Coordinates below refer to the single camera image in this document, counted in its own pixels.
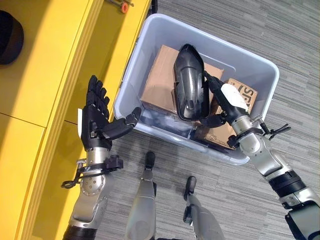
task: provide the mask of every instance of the yellow cabinet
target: yellow cabinet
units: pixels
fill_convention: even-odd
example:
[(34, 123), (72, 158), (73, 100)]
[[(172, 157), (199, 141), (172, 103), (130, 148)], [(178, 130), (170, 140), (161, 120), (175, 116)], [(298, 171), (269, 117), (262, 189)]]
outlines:
[(76, 161), (86, 157), (77, 131), (77, 125), (63, 123), (32, 232), (43, 240), (62, 239), (79, 195), (78, 185), (71, 189), (60, 187), (63, 181), (74, 178)]
[(15, 239), (21, 224), (21, 211), (44, 131), (41, 126), (0, 114), (1, 239)]
[[(64, 191), (60, 184), (73, 175), (75, 156), (82, 149), (72, 123), (77, 108), (84, 106), (92, 74), (107, 88), (112, 118), (151, 0), (132, 2), (134, 6), (122, 14), (104, 0), (0, 1), (0, 9), (12, 14), (24, 30), (20, 55), (0, 66), (0, 123), (6, 123), (1, 124), (0, 179), (11, 181), (8, 195), (12, 195), (0, 195), (6, 216), (0, 231), (7, 234), (1, 239), (61, 239), (76, 190)], [(59, 138), (62, 127), (72, 136), (63, 132)], [(72, 153), (63, 147), (70, 144)], [(72, 164), (62, 161), (64, 154)]]

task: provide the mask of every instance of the cabinet door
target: cabinet door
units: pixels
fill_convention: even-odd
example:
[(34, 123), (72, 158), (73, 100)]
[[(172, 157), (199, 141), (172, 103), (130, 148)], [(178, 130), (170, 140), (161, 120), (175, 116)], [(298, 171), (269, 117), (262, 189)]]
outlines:
[(76, 161), (86, 152), (78, 136), (77, 125), (65, 121), (44, 185), (32, 235), (44, 240), (61, 240), (79, 195), (79, 185), (61, 188), (61, 183), (73, 180)]
[(44, 130), (0, 114), (1, 239), (15, 239)]

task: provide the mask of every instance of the robot forearm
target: robot forearm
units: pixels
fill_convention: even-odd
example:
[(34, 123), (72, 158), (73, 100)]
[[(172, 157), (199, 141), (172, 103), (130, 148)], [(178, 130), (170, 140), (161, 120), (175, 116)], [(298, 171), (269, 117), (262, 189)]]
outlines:
[[(242, 116), (232, 126), (237, 136), (241, 136), (252, 128), (252, 124), (249, 116)], [(294, 237), (298, 240), (320, 239), (318, 195), (303, 183), (281, 153), (272, 149), (270, 140), (262, 134), (244, 134), (238, 143), (241, 151), (250, 157), (256, 169), (278, 194), (282, 206), (287, 210), (292, 209), (285, 220)]]

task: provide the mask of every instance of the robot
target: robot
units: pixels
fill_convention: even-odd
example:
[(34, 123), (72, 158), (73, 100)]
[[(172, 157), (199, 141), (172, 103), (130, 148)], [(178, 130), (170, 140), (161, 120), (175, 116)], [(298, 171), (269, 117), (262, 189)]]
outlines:
[[(203, 75), (223, 113), (201, 119), (201, 122), (211, 128), (224, 123), (230, 124), (236, 136), (229, 138), (229, 145), (240, 148), (249, 156), (262, 177), (278, 194), (282, 206), (289, 210), (285, 220), (294, 238), (320, 240), (320, 198), (270, 145), (270, 140), (275, 135), (289, 129), (287, 125), (269, 130), (261, 117), (249, 116), (246, 104), (241, 102), (242, 97), (234, 86), (223, 83), (205, 71)], [(67, 189), (80, 185), (80, 194), (63, 236), (64, 240), (95, 239), (114, 184), (111, 172), (123, 168), (123, 161), (119, 156), (110, 155), (112, 140), (129, 133), (138, 123), (141, 114), (141, 109), (137, 107), (125, 118), (108, 122), (109, 99), (105, 98), (106, 92), (102, 82), (92, 76), (86, 105), (78, 112), (78, 133), (87, 157), (86, 160), (77, 162), (74, 180), (62, 183), (62, 187)], [(153, 152), (146, 154), (144, 171), (128, 217), (125, 240), (155, 239), (157, 185), (153, 182), (152, 172), (155, 158)], [(194, 176), (190, 176), (186, 182), (183, 221), (193, 226), (197, 240), (224, 240), (214, 215), (201, 206), (195, 196), (196, 182)]]

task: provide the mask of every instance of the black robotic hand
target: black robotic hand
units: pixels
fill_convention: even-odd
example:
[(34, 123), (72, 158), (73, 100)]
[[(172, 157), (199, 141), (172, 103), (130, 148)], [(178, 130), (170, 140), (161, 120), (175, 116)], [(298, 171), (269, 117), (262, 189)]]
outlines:
[(203, 74), (210, 91), (213, 93), (213, 98), (217, 101), (218, 105), (221, 106), (223, 112), (221, 114), (215, 114), (200, 119), (202, 124), (208, 128), (217, 128), (224, 125), (226, 122), (231, 125), (238, 117), (249, 115), (246, 104), (244, 103), (243, 107), (239, 104), (239, 102), (243, 101), (242, 97), (240, 95), (237, 96), (237, 94), (232, 92), (235, 91), (238, 93), (236, 89), (232, 89), (233, 86), (228, 86), (231, 89), (223, 89), (223, 86), (225, 85), (224, 82), (211, 76), (206, 71), (204, 71)]
[(141, 108), (136, 107), (131, 114), (109, 122), (109, 111), (107, 105), (109, 98), (103, 83), (93, 75), (89, 81), (86, 94), (86, 103), (82, 109), (80, 138), (86, 151), (102, 147), (111, 149), (112, 140), (129, 133), (138, 123)]

